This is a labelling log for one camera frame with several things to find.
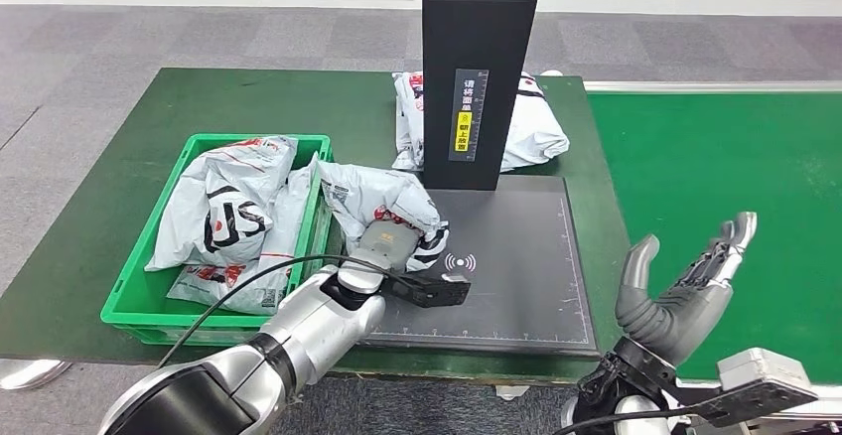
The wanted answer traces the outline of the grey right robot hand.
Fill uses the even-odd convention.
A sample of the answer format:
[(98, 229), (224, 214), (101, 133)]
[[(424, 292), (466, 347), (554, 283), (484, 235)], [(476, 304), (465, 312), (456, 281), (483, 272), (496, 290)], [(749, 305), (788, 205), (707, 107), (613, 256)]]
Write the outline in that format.
[(648, 293), (650, 263), (660, 249), (648, 234), (627, 253), (615, 306), (623, 332), (678, 367), (716, 327), (728, 307), (732, 280), (754, 238), (758, 214), (739, 212), (720, 227), (704, 251), (656, 299)]

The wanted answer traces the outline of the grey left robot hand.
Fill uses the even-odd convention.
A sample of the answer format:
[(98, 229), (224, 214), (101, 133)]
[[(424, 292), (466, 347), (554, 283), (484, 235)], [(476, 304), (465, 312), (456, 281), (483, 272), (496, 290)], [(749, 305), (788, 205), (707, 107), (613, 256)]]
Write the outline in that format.
[(395, 272), (406, 270), (419, 234), (410, 226), (391, 220), (376, 220), (363, 232), (350, 256)]

